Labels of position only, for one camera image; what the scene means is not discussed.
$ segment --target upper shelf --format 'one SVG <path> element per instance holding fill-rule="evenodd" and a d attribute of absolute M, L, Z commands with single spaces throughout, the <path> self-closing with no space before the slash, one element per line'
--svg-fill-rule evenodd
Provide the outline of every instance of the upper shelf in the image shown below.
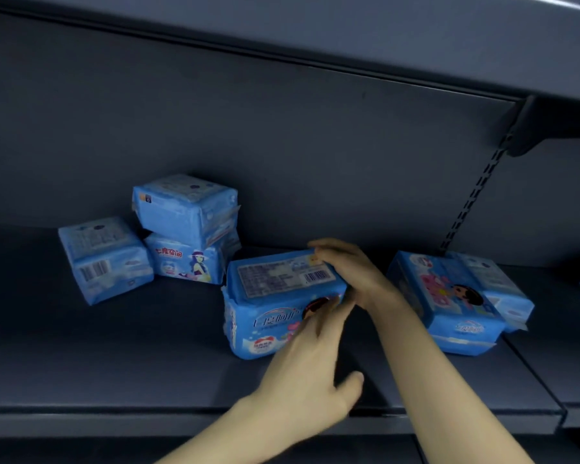
<path fill-rule="evenodd" d="M 503 268 L 536 305 L 529 332 L 507 338 L 567 409 L 564 426 L 580 427 L 580 286 L 551 270 Z"/>
<path fill-rule="evenodd" d="M 0 227 L 0 436 L 198 431 L 252 392 L 270 360 L 235 357 L 222 324 L 218 286 L 164 277 L 90 307 L 55 230 Z M 557 427 L 562 409 L 506 343 L 451 360 L 512 432 Z M 338 376 L 355 369 L 366 376 L 363 397 L 329 433 L 412 432 L 360 309 L 347 323 Z M 177 424 L 185 416 L 195 422 Z"/>
<path fill-rule="evenodd" d="M 0 0 L 0 5 L 304 61 L 580 100 L 580 0 Z"/>

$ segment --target barcode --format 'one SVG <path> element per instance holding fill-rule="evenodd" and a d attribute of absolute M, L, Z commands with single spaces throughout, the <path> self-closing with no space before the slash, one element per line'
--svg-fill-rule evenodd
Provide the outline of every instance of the barcode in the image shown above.
<path fill-rule="evenodd" d="M 305 277 L 305 281 L 308 283 L 331 278 L 326 270 L 317 270 L 316 272 L 304 273 L 303 276 Z"/>
<path fill-rule="evenodd" d="M 97 278 L 98 276 L 105 275 L 109 272 L 109 263 L 107 260 L 100 260 L 99 262 L 80 267 L 80 272 L 82 273 L 84 280 L 90 281 L 93 280 L 93 278 Z"/>

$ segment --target blue package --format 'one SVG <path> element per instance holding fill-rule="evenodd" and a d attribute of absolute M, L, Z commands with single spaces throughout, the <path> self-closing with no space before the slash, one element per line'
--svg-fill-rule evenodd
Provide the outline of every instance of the blue package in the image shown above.
<path fill-rule="evenodd" d="M 235 229 L 205 249 L 173 241 L 157 233 L 148 236 L 144 244 L 153 257 L 157 275 L 215 285 L 223 283 L 227 263 L 240 249 L 239 234 Z"/>
<path fill-rule="evenodd" d="M 535 305 L 493 260 L 459 252 L 446 255 L 459 260 L 473 274 L 481 291 L 507 321 L 505 332 L 528 330 L 526 321 Z"/>
<path fill-rule="evenodd" d="M 153 281 L 146 247 L 118 217 L 58 229 L 77 285 L 90 305 Z"/>
<path fill-rule="evenodd" d="M 208 247 L 236 228 L 238 192 L 176 174 L 133 188 L 133 209 L 146 229 L 192 247 Z"/>
<path fill-rule="evenodd" d="M 461 262 L 399 251 L 387 272 L 442 351 L 479 355 L 506 322 Z"/>
<path fill-rule="evenodd" d="M 230 262 L 221 290 L 230 348 L 253 359 L 279 350 L 303 319 L 346 292 L 346 282 L 313 250 L 298 250 Z"/>

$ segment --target hand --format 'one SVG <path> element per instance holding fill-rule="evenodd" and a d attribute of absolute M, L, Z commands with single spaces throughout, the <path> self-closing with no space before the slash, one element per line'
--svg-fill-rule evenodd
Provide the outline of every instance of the hand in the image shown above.
<path fill-rule="evenodd" d="M 243 399 L 249 410 L 261 415 L 258 433 L 270 437 L 272 453 L 343 420 L 361 396 L 363 373 L 359 371 L 337 388 L 333 384 L 341 332 L 354 303 L 352 296 L 341 304 L 335 298 L 303 321 L 273 357 L 259 388 Z"/>
<path fill-rule="evenodd" d="M 383 290 L 397 293 L 397 289 L 372 264 L 359 246 L 325 237 L 308 243 L 316 256 L 335 267 L 335 270 L 356 290 L 357 304 L 369 311 L 373 296 Z"/>

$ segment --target right hand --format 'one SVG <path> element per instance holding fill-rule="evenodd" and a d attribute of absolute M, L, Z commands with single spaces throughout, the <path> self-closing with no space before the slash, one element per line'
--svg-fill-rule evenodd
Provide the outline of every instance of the right hand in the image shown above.
<path fill-rule="evenodd" d="M 373 296 L 385 291 L 397 291 L 378 268 L 372 264 L 359 246 L 333 237 L 316 239 L 307 244 L 315 254 L 335 270 L 356 290 L 357 304 L 369 309 Z"/>

